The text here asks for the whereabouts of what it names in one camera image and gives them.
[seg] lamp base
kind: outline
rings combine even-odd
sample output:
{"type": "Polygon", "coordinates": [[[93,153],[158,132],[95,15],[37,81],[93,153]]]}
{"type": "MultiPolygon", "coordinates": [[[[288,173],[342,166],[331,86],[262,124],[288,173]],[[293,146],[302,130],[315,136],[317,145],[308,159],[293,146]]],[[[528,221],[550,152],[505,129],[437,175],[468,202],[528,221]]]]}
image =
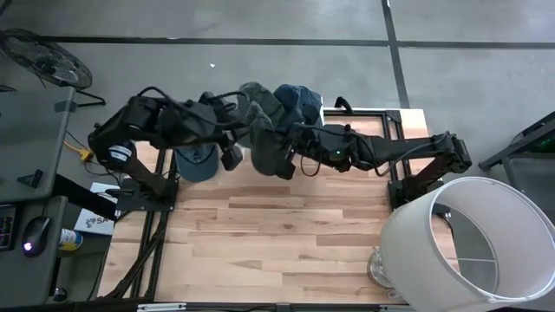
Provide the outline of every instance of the lamp base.
{"type": "Polygon", "coordinates": [[[372,253],[368,260],[368,277],[370,277],[374,283],[385,289],[393,289],[393,285],[385,274],[382,263],[382,253],[379,248],[372,253]]]}

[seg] gray cloth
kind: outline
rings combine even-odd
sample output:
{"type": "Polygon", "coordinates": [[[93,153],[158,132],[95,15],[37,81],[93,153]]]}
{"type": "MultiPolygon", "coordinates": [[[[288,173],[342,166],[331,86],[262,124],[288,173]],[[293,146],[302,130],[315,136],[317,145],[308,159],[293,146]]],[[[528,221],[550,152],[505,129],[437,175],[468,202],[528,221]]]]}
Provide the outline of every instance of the gray cloth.
{"type": "MultiPolygon", "coordinates": [[[[233,112],[232,115],[234,115],[246,125],[250,124],[250,122],[247,122],[245,118],[252,102],[257,102],[260,108],[260,110],[256,110],[256,114],[265,114],[270,119],[270,122],[274,127],[278,125],[285,116],[285,108],[281,104],[281,102],[276,99],[276,97],[273,95],[272,92],[270,92],[270,90],[264,88],[258,82],[247,82],[239,87],[239,91],[247,94],[249,99],[247,100],[244,96],[239,95],[237,97],[237,110],[233,112]]],[[[241,146],[252,149],[253,145],[249,137],[250,132],[250,128],[247,127],[244,130],[238,130],[237,135],[240,138],[238,140],[238,143],[241,146]]]]}
{"type": "Polygon", "coordinates": [[[274,133],[274,125],[270,117],[257,102],[252,102],[245,121],[250,125],[248,140],[252,145],[252,166],[263,175],[275,175],[276,166],[279,160],[285,157],[287,150],[281,146],[281,138],[274,133]]]}

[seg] cloth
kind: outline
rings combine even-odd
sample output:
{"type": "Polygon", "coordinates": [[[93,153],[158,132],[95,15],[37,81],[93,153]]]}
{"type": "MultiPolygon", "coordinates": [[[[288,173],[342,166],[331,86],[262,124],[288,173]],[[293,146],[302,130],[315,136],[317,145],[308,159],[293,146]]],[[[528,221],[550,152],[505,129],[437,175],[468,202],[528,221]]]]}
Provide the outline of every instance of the cloth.
{"type": "Polygon", "coordinates": [[[252,145],[252,166],[263,175],[276,175],[276,166],[285,158],[287,149],[281,145],[281,138],[275,134],[270,117],[257,102],[252,102],[245,120],[250,125],[248,139],[252,145]]]}
{"type": "MultiPolygon", "coordinates": [[[[251,112],[250,118],[253,120],[255,120],[255,115],[265,114],[270,119],[271,124],[276,126],[285,116],[285,108],[282,103],[276,99],[270,90],[263,87],[258,82],[247,82],[239,87],[239,91],[247,94],[249,98],[238,96],[238,107],[232,114],[246,125],[250,124],[245,118],[253,102],[256,102],[261,108],[259,110],[256,107],[255,110],[251,112]]],[[[246,128],[244,130],[238,130],[236,133],[239,137],[238,143],[241,146],[252,149],[253,145],[249,137],[250,132],[251,130],[246,128]]]]}
{"type": "Polygon", "coordinates": [[[177,170],[187,181],[206,181],[218,172],[218,148],[215,144],[180,147],[175,149],[175,153],[177,170]]]}
{"type": "Polygon", "coordinates": [[[323,126],[320,118],[322,96],[305,86],[283,84],[274,91],[274,96],[284,105],[287,116],[279,127],[289,127],[295,122],[323,126]]]}
{"type": "Polygon", "coordinates": [[[236,117],[248,125],[238,130],[238,143],[251,149],[251,161],[257,172],[276,175],[278,165],[289,152],[282,146],[282,137],[275,134],[293,130],[295,123],[322,125],[320,108],[322,96],[303,86],[282,85],[274,93],[257,82],[242,85],[239,90],[248,95],[238,96],[236,117]]]}

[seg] hat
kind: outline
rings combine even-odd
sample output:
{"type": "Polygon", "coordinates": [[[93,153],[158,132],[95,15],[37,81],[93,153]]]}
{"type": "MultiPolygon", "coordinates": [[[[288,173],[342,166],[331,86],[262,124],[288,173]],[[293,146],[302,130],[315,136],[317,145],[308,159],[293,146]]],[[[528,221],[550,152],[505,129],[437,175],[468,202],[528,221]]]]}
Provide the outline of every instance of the hat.
{"type": "Polygon", "coordinates": [[[175,149],[175,162],[181,178],[202,182],[218,172],[218,148],[215,144],[180,147],[175,149]]]}

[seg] desk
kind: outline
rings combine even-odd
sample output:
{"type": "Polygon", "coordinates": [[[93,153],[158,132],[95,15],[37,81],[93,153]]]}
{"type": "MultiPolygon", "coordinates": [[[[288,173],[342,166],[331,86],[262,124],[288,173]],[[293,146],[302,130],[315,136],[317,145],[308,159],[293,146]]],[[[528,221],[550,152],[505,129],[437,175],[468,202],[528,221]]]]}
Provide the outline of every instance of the desk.
{"type": "MultiPolygon", "coordinates": [[[[428,136],[421,110],[401,110],[401,115],[407,138],[428,136]]],[[[325,121],[383,134],[376,118],[325,121]]],[[[158,152],[146,144],[137,150],[152,171],[158,152]]],[[[316,165],[304,162],[305,171],[314,172],[316,165]]],[[[427,163],[411,161],[413,173],[427,163]]],[[[166,230],[156,301],[394,302],[366,273],[390,213],[389,177],[356,169],[339,173],[323,166],[309,178],[298,165],[297,160],[291,181],[265,177],[253,169],[246,151],[233,172],[220,169],[215,178],[198,184],[180,181],[166,230]]],[[[115,226],[99,296],[114,288],[137,257],[144,217],[144,212],[133,212],[115,226]]],[[[438,218],[433,225],[444,255],[455,257],[447,225],[438,218]]],[[[145,286],[147,275],[143,278],[145,286]]]]}

